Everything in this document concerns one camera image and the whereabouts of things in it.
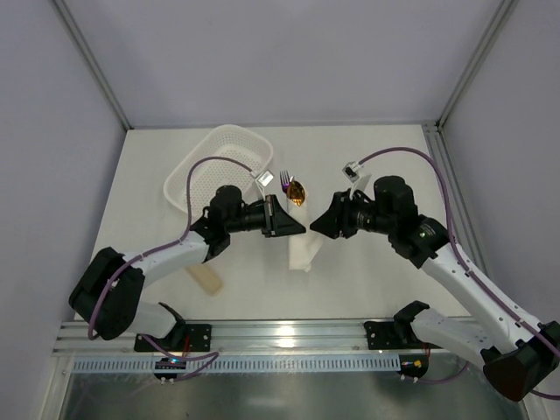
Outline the gold ornate spoon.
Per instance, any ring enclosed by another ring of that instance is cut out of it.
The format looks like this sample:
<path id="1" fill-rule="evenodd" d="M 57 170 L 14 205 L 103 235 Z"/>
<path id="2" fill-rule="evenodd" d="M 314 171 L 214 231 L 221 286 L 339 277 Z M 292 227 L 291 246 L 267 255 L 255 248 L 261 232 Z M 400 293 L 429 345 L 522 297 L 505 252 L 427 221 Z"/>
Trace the gold ornate spoon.
<path id="1" fill-rule="evenodd" d="M 306 200 L 306 191 L 301 183 L 293 179 L 287 187 L 286 196 L 295 206 L 301 207 Z"/>

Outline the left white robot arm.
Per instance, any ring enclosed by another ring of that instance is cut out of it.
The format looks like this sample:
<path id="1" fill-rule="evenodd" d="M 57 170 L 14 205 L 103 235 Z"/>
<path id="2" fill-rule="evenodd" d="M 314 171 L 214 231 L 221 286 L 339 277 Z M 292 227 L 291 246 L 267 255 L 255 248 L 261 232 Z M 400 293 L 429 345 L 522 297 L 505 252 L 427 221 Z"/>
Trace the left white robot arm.
<path id="1" fill-rule="evenodd" d="M 104 340 L 134 333 L 176 350 L 186 336 L 186 321 L 168 304 L 142 301 L 145 287 L 184 267 L 207 263 L 223 252 L 231 234 L 258 230 L 267 238 L 300 235 L 304 225 L 292 218 L 277 196 L 251 204 L 233 185 L 220 187 L 183 239 L 139 255 L 100 250 L 69 297 L 69 304 Z"/>

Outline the white paper napkin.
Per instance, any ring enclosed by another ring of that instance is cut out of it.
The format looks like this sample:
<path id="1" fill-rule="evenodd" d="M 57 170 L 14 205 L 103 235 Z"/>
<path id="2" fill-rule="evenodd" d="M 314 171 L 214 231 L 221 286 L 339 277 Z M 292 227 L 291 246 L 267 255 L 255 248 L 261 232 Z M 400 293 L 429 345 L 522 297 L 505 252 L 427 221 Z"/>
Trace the white paper napkin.
<path id="1" fill-rule="evenodd" d="M 288 241 L 288 268 L 308 272 L 312 267 L 312 260 L 323 245 L 322 237 L 310 230 L 310 215 L 307 203 L 297 206 L 288 200 L 288 213 L 306 231 L 303 234 L 291 235 Z"/>

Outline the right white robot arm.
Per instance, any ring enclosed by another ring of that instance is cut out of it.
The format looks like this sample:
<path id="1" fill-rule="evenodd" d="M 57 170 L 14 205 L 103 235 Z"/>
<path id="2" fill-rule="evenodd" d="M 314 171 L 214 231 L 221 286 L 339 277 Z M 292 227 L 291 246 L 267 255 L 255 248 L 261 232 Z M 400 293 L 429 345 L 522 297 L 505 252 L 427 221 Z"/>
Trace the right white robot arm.
<path id="1" fill-rule="evenodd" d="M 379 178 L 373 198 L 360 190 L 336 192 L 311 230 L 331 239 L 348 239 L 361 230 L 386 235 L 399 256 L 441 284 L 478 325 L 461 325 L 419 301 L 400 310 L 395 321 L 416 339 L 481 369 L 507 399 L 519 402 L 558 367 L 558 322 L 543 323 L 523 310 L 467 261 L 448 230 L 418 212 L 403 178 Z"/>

